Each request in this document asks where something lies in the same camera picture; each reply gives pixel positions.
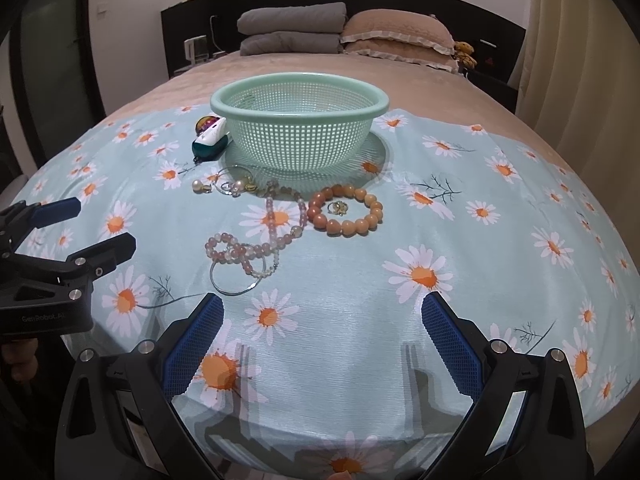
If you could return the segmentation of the person's hand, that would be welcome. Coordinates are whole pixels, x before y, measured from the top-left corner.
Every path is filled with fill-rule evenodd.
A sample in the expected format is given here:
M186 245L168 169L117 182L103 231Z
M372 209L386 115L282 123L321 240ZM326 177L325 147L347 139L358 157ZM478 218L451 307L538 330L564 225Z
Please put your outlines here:
M11 377L17 382L29 382L38 370L37 339L5 342L1 345L2 359L9 365Z

